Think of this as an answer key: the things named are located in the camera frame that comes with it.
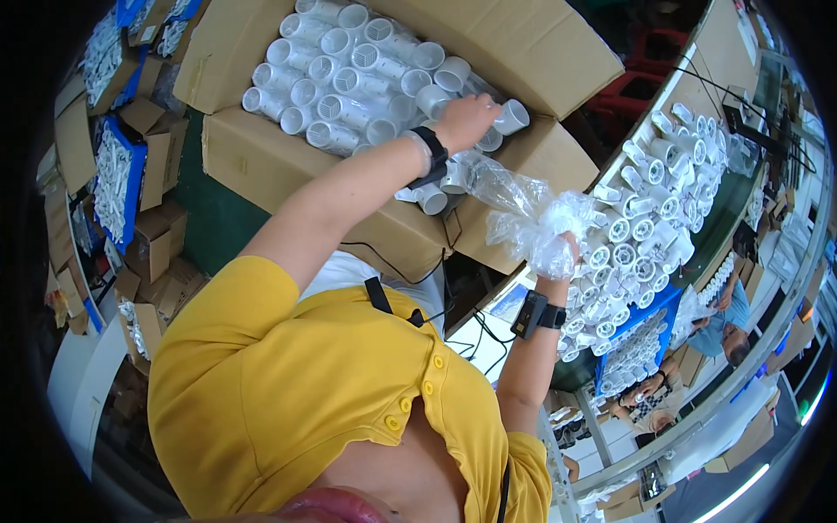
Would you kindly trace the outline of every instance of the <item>open cardboard box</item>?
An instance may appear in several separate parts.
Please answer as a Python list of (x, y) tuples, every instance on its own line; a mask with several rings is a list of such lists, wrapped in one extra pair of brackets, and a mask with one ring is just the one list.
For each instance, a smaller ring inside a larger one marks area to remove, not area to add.
[(139, 211), (146, 211), (160, 205), (162, 195), (177, 185), (183, 139), (186, 137), (189, 120), (140, 97), (120, 108), (119, 116), (140, 133), (148, 145), (139, 203)]
[[(532, 125), (509, 137), (497, 155), (507, 168), (548, 180), (556, 194), (569, 188), (583, 190), (598, 169), (557, 118), (621, 74), (622, 66), (566, 3), (524, 0), (524, 4), (511, 8), (471, 0), (425, 6), (403, 0), (372, 2), (370, 8), (394, 16), (422, 37), (439, 41), (452, 54), (470, 60), (477, 74), (530, 107)], [(296, 189), (340, 161), (298, 136), (287, 136), (275, 123), (240, 109), (253, 69), (264, 61), (266, 49), (277, 38), (276, 28), (293, 11), (292, 0), (215, 0), (193, 32), (174, 87), (178, 99), (208, 114), (203, 123), (207, 173), (270, 213)], [(516, 24), (506, 23), (507, 18)], [(508, 31), (502, 45), (495, 44), (493, 38), (504, 27), (520, 29)], [(485, 204), (467, 197), (446, 237), (437, 218), (424, 215), (412, 203), (393, 199), (359, 223), (346, 241), (371, 244), (408, 278), (417, 279), (439, 262), (447, 238), (458, 238), (456, 250), (509, 274), (518, 263), (509, 260), (502, 247), (485, 246), (488, 211)], [(341, 249), (398, 277), (365, 247)]]

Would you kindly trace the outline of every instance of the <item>red stool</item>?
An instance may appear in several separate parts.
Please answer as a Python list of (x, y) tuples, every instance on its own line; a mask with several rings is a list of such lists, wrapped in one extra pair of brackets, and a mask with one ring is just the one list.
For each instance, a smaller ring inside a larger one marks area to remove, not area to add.
[(588, 102), (588, 110), (613, 113), (637, 121), (660, 90), (664, 76), (625, 71)]
[(689, 35), (670, 29), (641, 28), (625, 68), (658, 76), (668, 76), (686, 47)]

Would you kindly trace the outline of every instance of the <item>lips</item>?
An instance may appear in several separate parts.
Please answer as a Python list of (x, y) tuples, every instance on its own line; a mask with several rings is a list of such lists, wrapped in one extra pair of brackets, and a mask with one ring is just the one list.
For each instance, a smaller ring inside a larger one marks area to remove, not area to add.
[(368, 501), (347, 490), (326, 487), (303, 490), (276, 512), (289, 520), (312, 523), (388, 523)]

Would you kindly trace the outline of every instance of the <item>yellow polo shirt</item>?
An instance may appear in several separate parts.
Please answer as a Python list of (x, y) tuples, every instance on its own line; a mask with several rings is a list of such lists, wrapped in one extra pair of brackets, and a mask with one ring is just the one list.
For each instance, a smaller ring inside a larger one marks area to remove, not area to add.
[(192, 517), (281, 507), (352, 441), (395, 446), (413, 398), (469, 486), (468, 523), (494, 523), (511, 457), (506, 521), (547, 520), (543, 444), (506, 433), (491, 385), (416, 303), (363, 287), (300, 304), (291, 277), (248, 256), (227, 264), (176, 318), (151, 365), (148, 423), (160, 464)]

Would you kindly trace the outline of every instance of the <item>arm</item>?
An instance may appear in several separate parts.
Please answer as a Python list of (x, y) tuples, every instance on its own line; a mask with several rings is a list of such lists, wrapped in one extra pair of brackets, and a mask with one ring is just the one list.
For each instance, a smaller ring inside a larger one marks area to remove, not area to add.
[[(501, 112), (488, 95), (453, 100), (434, 131), (452, 155), (473, 146)], [(407, 137), (347, 158), (292, 194), (239, 256), (273, 261), (304, 291), (346, 233), (426, 174), (427, 160)]]
[[(578, 246), (572, 235), (573, 253), (578, 257)], [(545, 295), (550, 305), (567, 306), (569, 279), (551, 281), (538, 277), (535, 290)], [(537, 414), (547, 396), (552, 369), (555, 367), (555, 350), (561, 332), (537, 327), (528, 340), (516, 339), (511, 345), (509, 357), (497, 382), (497, 402), (507, 432), (523, 432), (535, 435)]]

